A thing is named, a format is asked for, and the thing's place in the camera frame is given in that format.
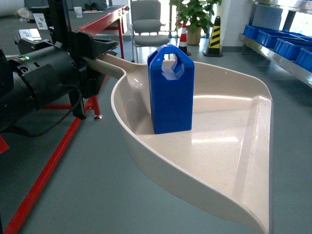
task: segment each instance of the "potted plant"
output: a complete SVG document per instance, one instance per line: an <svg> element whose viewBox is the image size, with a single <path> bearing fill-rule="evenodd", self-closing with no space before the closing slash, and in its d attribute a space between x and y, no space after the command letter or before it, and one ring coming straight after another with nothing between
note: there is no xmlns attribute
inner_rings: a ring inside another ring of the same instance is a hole
<svg viewBox="0 0 312 234"><path fill-rule="evenodd" d="M208 26L214 25L210 16L215 14L213 6L216 3L221 3L221 0L170 0L169 4L177 9L176 26L180 27L182 22L188 23L188 44L198 45L201 29L208 33Z"/></svg>

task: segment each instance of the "plant pot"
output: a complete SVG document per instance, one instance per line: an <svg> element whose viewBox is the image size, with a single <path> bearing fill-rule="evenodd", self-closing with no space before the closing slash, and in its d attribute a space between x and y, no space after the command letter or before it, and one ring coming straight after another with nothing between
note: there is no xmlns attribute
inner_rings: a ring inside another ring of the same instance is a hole
<svg viewBox="0 0 312 234"><path fill-rule="evenodd" d="M198 27L193 33L191 30L187 31L187 44L188 45L199 45L200 42L201 27Z"/></svg>

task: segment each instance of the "traffic cone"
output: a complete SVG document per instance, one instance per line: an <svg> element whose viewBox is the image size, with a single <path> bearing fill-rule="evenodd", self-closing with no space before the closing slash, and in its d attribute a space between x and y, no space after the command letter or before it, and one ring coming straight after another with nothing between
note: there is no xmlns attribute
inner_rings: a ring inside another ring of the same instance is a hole
<svg viewBox="0 0 312 234"><path fill-rule="evenodd" d="M186 42L186 22L182 24L182 33L180 37L179 49L182 50L187 56L192 55L187 52L187 42Z"/></svg>
<svg viewBox="0 0 312 234"><path fill-rule="evenodd" d="M204 56L207 57L222 57L223 54L220 52L220 29L221 29L221 18L217 16L214 21L213 32L211 33L209 45L207 50L203 52Z"/></svg>

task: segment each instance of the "cup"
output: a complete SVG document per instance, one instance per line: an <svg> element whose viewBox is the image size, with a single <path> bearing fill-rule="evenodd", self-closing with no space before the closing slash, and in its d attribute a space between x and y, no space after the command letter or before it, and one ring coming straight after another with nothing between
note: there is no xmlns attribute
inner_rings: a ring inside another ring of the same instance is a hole
<svg viewBox="0 0 312 234"><path fill-rule="evenodd" d="M82 18L82 7L81 6L75 6L74 12L75 12L77 18Z"/></svg>

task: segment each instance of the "red metal frame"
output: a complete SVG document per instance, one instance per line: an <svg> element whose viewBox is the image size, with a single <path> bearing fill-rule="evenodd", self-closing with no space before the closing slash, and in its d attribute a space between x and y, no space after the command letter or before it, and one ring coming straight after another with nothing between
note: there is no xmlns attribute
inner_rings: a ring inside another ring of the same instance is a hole
<svg viewBox="0 0 312 234"><path fill-rule="evenodd" d="M3 153L4 151L7 151L8 149L10 149L10 147L7 145L7 143L0 135L0 154Z"/></svg>
<svg viewBox="0 0 312 234"><path fill-rule="evenodd" d="M107 78L108 77L106 76L104 79L103 85L106 82ZM60 107L60 109L68 109L68 104L50 104L48 105L48 107L52 107L52 109L57 109L57 107ZM97 96L93 96L89 98L88 101L85 103L84 109L85 109L85 112L92 109L94 110L95 115L100 115L100 109L98 105ZM34 183L32 188L26 195L25 199L19 206L18 210L14 214L13 218L11 219L11 221L5 228L3 234L17 234L18 233L23 223L25 222L27 216L29 215L30 211L32 210L33 206L35 205L37 199L39 198L42 190L44 189L44 186L46 185L54 169L58 165L59 160L62 158L67 146L69 145L70 141L74 137L81 122L82 122L81 119L75 118L73 123L70 125L69 129L67 130L64 137L60 141L54 153L51 155L49 161L43 168L36 182Z"/></svg>
<svg viewBox="0 0 312 234"><path fill-rule="evenodd" d="M124 23L127 22L124 22L123 15L128 11L128 6L122 6L106 14L105 16L101 16L98 19L78 28L78 30L85 31L92 36L102 32L103 30L118 30L121 58L124 59L122 35L125 33ZM110 25L114 22L117 22L118 27L110 27Z"/></svg>

